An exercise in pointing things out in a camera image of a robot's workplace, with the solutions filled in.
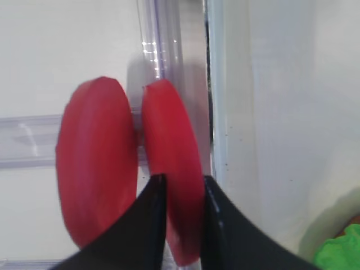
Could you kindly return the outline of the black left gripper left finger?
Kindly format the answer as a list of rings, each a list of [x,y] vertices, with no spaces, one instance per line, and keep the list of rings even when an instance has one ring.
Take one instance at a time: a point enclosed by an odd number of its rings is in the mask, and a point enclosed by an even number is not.
[[[55,269],[161,269],[166,213],[166,177],[153,175],[123,216]]]

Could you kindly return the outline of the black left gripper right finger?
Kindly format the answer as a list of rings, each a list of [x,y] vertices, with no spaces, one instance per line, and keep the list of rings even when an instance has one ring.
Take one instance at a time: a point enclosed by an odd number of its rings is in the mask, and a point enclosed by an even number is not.
[[[315,269],[251,223],[211,176],[204,178],[202,269]]]

